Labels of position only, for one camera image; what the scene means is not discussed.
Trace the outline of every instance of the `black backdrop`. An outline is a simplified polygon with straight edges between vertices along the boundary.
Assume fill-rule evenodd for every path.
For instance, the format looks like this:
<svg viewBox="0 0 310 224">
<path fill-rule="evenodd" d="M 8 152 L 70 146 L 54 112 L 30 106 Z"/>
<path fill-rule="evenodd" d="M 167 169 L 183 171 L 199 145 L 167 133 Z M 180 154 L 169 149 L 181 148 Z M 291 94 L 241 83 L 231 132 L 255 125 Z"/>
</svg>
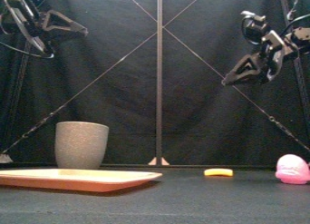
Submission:
<svg viewBox="0 0 310 224">
<path fill-rule="evenodd" d="M 298 6 L 299 15 L 307 12 L 307 1 Z M 240 57 L 256 50 L 241 37 L 239 13 L 266 15 L 280 32 L 280 0 L 163 0 L 161 87 L 157 0 L 48 3 L 88 28 L 89 35 L 57 46 L 52 60 L 20 61 L 20 55 L 1 47 L 1 148 L 100 78 L 10 149 L 13 161 L 54 162 L 54 127 L 62 121 L 109 126 L 103 163 L 147 164 L 161 156 L 172 165 L 275 165 L 286 153 L 308 157 L 267 117 L 274 116 L 308 143 L 292 62 L 284 63 L 276 80 L 266 85 L 240 85 L 237 91 L 220 84 Z M 0 38 L 20 46 L 20 36 Z M 307 62 L 304 57 L 306 81 Z"/>
</svg>

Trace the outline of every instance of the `gray cup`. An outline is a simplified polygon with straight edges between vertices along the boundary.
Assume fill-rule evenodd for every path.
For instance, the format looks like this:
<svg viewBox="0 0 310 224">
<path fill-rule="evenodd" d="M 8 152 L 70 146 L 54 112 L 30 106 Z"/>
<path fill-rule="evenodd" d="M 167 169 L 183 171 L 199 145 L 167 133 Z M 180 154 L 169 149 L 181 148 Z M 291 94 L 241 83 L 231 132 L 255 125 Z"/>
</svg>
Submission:
<svg viewBox="0 0 310 224">
<path fill-rule="evenodd" d="M 109 127 L 90 122 L 58 122 L 54 154 L 61 169 L 97 170 L 107 149 Z"/>
</svg>

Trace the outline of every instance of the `orange tray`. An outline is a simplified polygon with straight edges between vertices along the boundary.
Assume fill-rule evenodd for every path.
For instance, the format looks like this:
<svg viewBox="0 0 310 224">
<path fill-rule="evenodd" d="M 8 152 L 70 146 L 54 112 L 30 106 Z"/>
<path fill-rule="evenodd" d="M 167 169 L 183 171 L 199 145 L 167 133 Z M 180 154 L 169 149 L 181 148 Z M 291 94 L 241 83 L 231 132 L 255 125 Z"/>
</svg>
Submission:
<svg viewBox="0 0 310 224">
<path fill-rule="evenodd" d="M 161 176 L 120 170 L 0 170 L 0 185 L 105 192 L 137 186 Z"/>
</svg>

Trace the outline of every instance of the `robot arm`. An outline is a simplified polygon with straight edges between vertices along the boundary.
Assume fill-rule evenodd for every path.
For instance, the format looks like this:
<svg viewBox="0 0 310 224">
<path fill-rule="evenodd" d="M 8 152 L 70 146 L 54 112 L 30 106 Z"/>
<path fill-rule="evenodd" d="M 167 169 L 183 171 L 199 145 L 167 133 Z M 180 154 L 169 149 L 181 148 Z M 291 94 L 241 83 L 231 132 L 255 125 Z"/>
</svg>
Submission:
<svg viewBox="0 0 310 224">
<path fill-rule="evenodd" d="M 0 15 L 0 34 L 22 33 L 44 55 L 53 54 L 53 45 L 86 36 L 86 29 L 60 12 L 42 10 L 45 0 L 4 0 Z"/>
<path fill-rule="evenodd" d="M 247 11 L 240 14 L 245 15 L 241 22 L 243 35 L 251 44 L 260 45 L 260 51 L 243 56 L 225 75 L 221 81 L 223 85 L 272 81 L 282 64 L 310 52 L 310 28 L 299 27 L 290 34 L 282 36 L 283 34 L 278 35 L 271 30 L 264 17 Z"/>
</svg>

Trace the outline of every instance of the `yellow sponge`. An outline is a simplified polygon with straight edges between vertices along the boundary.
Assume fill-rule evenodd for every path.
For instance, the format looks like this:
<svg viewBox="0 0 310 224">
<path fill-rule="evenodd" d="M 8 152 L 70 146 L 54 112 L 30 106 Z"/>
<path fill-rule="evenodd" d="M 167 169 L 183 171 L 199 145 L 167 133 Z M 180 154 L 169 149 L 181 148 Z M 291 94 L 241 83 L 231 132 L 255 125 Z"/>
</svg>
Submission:
<svg viewBox="0 0 310 224">
<path fill-rule="evenodd" d="M 204 176 L 224 176 L 232 177 L 233 171 L 229 169 L 208 169 L 204 170 Z"/>
</svg>

